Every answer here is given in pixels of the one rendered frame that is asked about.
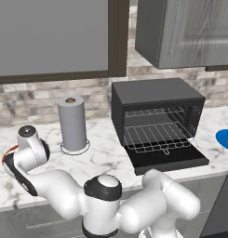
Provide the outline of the black toaster oven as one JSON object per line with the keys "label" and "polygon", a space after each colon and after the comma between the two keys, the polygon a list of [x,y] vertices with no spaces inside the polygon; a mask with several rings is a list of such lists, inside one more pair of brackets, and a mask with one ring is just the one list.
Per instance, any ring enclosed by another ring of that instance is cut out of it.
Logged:
{"label": "black toaster oven", "polygon": [[[179,122],[194,136],[205,100],[180,78],[114,82],[111,115],[116,134],[125,146],[125,127]],[[184,112],[125,117],[125,112],[167,107],[182,107]]]}

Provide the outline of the black toaster oven door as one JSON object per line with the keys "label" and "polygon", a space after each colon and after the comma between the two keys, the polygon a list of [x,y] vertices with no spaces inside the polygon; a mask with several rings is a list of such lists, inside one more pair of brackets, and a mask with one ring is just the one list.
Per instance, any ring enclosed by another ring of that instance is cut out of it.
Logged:
{"label": "black toaster oven door", "polygon": [[128,147],[125,147],[125,150],[134,167],[136,176],[144,175],[153,168],[161,172],[167,172],[209,164],[209,159],[193,145],[170,149],[169,154],[165,154],[163,150],[136,152]]}

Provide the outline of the grey paper towel roll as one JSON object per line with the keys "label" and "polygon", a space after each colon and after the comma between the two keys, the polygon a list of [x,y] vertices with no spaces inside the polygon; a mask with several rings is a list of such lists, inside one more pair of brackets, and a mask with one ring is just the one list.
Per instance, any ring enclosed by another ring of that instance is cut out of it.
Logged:
{"label": "grey paper towel roll", "polygon": [[63,148],[69,152],[83,150],[87,146],[84,99],[65,96],[57,100]]}

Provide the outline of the dark framed window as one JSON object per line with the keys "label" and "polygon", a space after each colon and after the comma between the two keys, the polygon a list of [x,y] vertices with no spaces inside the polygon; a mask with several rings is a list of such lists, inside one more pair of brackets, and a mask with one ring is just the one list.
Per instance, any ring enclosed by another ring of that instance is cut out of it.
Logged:
{"label": "dark framed window", "polygon": [[0,85],[127,74],[129,0],[0,0]]}

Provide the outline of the blue plate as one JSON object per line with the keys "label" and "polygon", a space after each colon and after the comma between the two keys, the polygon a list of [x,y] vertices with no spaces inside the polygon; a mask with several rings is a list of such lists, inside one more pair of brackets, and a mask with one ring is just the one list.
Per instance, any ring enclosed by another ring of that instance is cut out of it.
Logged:
{"label": "blue plate", "polygon": [[216,140],[220,143],[222,147],[228,150],[227,139],[228,139],[228,129],[222,129],[216,133]]}

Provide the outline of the grey base cupboards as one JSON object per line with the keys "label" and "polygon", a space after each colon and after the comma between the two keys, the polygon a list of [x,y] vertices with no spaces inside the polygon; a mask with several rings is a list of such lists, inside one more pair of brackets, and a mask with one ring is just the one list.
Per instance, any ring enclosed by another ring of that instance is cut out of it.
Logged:
{"label": "grey base cupboards", "polygon": [[[183,238],[200,238],[225,178],[223,175],[182,183],[201,201],[201,210],[195,219],[178,219],[176,222]],[[4,211],[0,213],[0,218],[7,228],[7,233],[4,232],[1,238],[87,238],[82,233],[81,218],[64,220],[50,205]]]}

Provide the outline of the grey wall cupboard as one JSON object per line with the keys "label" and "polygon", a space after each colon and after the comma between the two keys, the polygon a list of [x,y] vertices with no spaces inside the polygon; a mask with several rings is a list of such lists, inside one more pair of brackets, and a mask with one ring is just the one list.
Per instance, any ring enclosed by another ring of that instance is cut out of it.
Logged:
{"label": "grey wall cupboard", "polygon": [[157,69],[228,65],[228,0],[139,0],[135,49]]}

